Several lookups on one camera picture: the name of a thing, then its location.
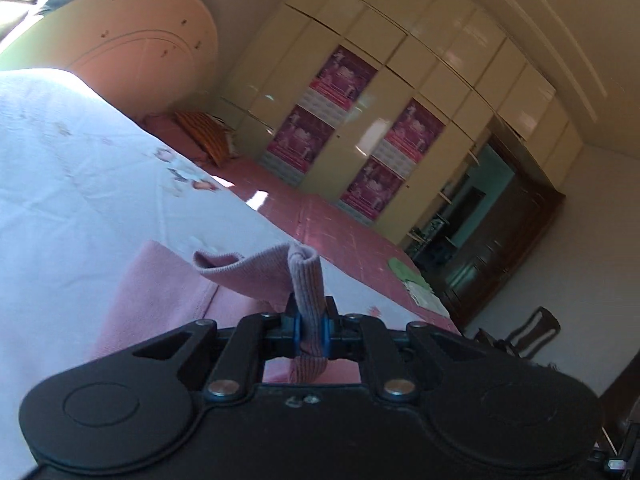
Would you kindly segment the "cream round headboard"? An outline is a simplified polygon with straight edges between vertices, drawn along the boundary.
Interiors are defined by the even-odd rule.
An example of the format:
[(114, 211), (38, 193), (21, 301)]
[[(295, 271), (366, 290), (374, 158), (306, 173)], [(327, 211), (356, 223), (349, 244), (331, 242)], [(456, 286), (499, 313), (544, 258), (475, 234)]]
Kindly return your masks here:
[(134, 119), (208, 89), (217, 58), (201, 0), (73, 0), (1, 43), (2, 70), (66, 70)]

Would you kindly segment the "green cloth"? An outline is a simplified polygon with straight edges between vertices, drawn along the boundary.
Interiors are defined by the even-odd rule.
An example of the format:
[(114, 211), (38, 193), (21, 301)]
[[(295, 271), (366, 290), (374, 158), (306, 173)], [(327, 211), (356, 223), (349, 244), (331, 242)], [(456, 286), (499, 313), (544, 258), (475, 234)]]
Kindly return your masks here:
[(405, 284), (415, 284), (429, 292), (432, 290), (431, 285), (424, 280), (424, 277), (419, 271), (412, 270), (410, 266), (407, 266), (398, 258), (390, 258), (390, 260), (387, 261), (387, 265), (399, 281)]

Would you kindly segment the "upper left magenta poster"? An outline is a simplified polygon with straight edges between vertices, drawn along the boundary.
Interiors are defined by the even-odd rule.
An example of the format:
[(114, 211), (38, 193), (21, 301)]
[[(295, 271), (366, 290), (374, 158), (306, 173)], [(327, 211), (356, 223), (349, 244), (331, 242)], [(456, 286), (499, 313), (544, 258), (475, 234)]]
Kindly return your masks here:
[(378, 70), (343, 46), (338, 46), (314, 76), (309, 88), (348, 112)]

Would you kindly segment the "magenta poster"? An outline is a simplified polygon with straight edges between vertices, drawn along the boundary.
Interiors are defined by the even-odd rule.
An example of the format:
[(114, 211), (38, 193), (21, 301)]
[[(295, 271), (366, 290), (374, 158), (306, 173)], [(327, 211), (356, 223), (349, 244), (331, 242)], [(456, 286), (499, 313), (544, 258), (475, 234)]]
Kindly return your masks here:
[(309, 88), (348, 112), (378, 70), (343, 46), (338, 46), (314, 76)]
[(412, 99), (383, 136), (372, 156), (407, 180), (445, 129), (445, 122)]
[(296, 105), (269, 142), (259, 163), (293, 188), (304, 180), (334, 128)]
[(404, 179), (374, 157), (360, 168), (338, 204), (358, 220), (371, 224), (395, 196)]

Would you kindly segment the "orange striped pillow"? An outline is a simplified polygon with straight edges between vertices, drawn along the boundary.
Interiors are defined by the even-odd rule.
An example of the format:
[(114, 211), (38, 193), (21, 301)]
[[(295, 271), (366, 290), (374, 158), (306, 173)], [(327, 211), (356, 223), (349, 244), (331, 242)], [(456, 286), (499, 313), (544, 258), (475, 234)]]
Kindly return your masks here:
[(233, 131), (217, 117), (204, 112), (175, 112), (174, 119), (218, 168), (235, 158)]

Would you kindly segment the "cream glossy wardrobe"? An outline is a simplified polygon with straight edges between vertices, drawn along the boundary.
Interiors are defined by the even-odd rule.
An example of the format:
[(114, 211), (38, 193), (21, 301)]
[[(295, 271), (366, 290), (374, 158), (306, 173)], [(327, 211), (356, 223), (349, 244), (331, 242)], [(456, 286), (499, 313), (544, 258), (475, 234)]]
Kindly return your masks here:
[[(338, 46), (378, 70), (348, 112), (309, 88)], [(436, 203), (491, 119), (516, 132), (553, 186), (582, 150), (552, 84), (471, 0), (284, 0), (215, 110), (258, 162), (296, 105), (333, 127), (296, 188), (348, 212), (338, 200), (412, 99), (445, 129), (375, 222), (359, 220), (393, 243)]]

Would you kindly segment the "lower right magenta poster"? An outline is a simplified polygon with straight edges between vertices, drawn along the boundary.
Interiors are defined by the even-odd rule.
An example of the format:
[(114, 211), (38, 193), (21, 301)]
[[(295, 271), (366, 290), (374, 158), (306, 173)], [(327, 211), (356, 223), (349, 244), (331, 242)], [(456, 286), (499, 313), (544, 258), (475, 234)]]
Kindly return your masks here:
[(338, 204), (358, 220), (371, 224), (395, 196), (404, 179), (374, 157), (360, 168)]

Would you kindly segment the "pink knit sweater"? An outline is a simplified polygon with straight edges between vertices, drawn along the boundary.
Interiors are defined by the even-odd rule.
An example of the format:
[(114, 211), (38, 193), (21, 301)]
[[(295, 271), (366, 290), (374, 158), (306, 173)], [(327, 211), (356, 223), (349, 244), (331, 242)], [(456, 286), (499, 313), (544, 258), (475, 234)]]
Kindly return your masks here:
[(290, 299), (302, 316), (302, 352), (268, 359), (264, 382), (359, 382), (356, 363), (322, 356), (326, 296), (321, 259), (314, 248), (296, 242), (247, 257), (196, 252), (191, 262), (149, 242), (120, 281), (91, 355), (102, 358), (197, 320), (234, 327), (252, 314), (281, 313)]

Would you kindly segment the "white floral bed sheet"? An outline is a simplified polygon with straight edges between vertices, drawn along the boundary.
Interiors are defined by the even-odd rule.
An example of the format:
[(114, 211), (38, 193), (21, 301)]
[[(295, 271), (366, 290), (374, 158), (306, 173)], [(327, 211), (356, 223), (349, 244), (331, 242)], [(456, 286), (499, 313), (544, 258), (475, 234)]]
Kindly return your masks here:
[[(18, 411), (44, 378), (89, 362), (116, 290), (149, 242), (191, 262), (198, 249), (250, 256), (291, 237), (190, 160), (139, 128), (74, 75), (1, 76), (1, 474), (53, 479), (30, 455)], [(218, 353), (186, 329), (199, 380)], [(363, 388), (261, 388), (254, 401), (208, 406), (165, 362), (137, 358), (139, 411), (117, 442), (174, 446), (134, 465), (136, 479), (428, 479), (436, 464), (416, 416)]]

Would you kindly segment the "dark wooden chair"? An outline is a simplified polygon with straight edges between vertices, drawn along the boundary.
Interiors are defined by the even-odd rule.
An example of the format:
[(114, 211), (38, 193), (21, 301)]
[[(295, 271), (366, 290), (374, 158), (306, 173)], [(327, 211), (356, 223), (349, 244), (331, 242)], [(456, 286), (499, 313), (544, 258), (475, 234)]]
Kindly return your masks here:
[(561, 324), (558, 319), (545, 307), (538, 307), (523, 325), (506, 338), (497, 339), (480, 328), (474, 340), (509, 356), (530, 361), (559, 333)]

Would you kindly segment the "dark brown wooden door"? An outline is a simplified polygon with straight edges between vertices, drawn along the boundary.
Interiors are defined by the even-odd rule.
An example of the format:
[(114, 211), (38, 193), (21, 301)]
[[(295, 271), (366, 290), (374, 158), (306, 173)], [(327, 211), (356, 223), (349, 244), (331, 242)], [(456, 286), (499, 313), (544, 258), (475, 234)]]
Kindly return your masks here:
[(499, 118), (409, 232), (406, 253), (464, 330), (552, 225), (564, 195)]

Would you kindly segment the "lower left magenta poster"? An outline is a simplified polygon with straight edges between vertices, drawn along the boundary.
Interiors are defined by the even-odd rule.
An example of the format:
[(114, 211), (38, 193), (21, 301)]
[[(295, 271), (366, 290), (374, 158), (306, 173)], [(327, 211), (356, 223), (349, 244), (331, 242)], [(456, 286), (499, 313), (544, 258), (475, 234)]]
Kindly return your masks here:
[(259, 163), (293, 188), (304, 180), (334, 128), (296, 105), (269, 142)]

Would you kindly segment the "pink checkered bed cover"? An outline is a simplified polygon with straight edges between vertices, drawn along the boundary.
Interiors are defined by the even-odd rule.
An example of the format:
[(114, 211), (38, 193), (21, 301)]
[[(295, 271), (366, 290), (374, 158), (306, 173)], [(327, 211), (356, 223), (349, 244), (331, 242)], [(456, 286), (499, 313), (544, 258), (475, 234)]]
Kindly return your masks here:
[(267, 197), (258, 212), (275, 226), (316, 248), (329, 263), (352, 278), (398, 304), (406, 301), (407, 284), (396, 278), (387, 261), (398, 258), (412, 270), (419, 270), (385, 237), (322, 197), (292, 188), (253, 159), (235, 157), (226, 166), (218, 168), (169, 114), (146, 116), (142, 119), (142, 127), (214, 178), (228, 183), (230, 191), (242, 200), (265, 192)]

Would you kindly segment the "upper right magenta poster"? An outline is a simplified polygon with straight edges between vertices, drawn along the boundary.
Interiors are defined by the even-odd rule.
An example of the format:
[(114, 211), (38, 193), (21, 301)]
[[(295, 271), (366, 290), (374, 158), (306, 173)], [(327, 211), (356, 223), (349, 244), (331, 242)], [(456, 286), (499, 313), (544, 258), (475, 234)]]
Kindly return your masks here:
[(383, 136), (372, 156), (407, 180), (445, 129), (445, 122), (412, 99)]

